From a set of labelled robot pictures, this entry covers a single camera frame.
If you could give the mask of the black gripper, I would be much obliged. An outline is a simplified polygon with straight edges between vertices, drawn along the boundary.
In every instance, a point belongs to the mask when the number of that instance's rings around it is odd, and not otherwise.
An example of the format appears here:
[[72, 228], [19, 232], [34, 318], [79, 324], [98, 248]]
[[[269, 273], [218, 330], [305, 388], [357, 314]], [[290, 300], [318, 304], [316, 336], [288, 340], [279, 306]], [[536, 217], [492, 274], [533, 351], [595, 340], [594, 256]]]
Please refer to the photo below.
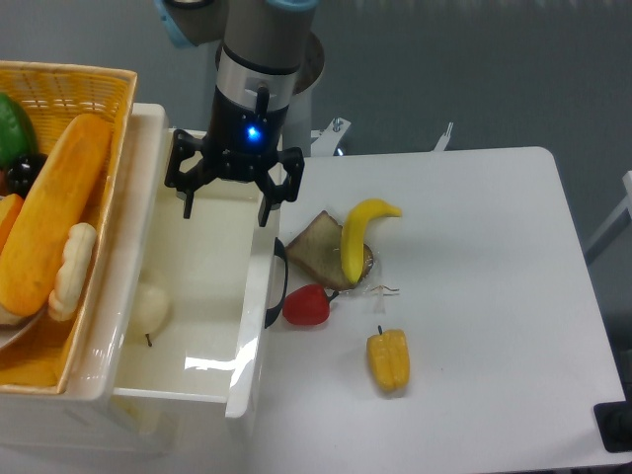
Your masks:
[[[304, 171], [304, 156], [299, 147], [277, 151], [287, 109], [274, 109], [271, 91], [257, 88], [247, 92], [251, 103], [238, 104], [217, 90], [210, 124], [204, 138], [176, 128], [164, 184], [174, 189], [184, 202], [183, 217], [190, 219], [195, 193], [215, 178], [244, 183], [254, 182], [263, 195], [258, 213], [260, 227], [266, 227], [271, 211], [298, 198]], [[188, 171], [182, 164], [201, 155]], [[285, 176], [277, 184], [270, 170], [280, 164]]]

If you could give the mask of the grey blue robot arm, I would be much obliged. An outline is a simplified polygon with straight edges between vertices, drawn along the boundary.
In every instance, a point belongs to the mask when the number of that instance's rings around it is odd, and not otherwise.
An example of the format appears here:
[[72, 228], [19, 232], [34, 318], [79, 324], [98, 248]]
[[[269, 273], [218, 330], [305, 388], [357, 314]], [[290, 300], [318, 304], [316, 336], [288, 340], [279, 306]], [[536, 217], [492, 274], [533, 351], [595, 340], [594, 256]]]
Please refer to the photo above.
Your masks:
[[220, 43], [209, 126], [202, 138], [173, 133], [165, 185], [192, 213], [196, 191], [216, 179], [254, 183], [260, 226], [297, 199], [298, 147], [277, 148], [317, 7], [314, 1], [157, 1], [176, 46]]

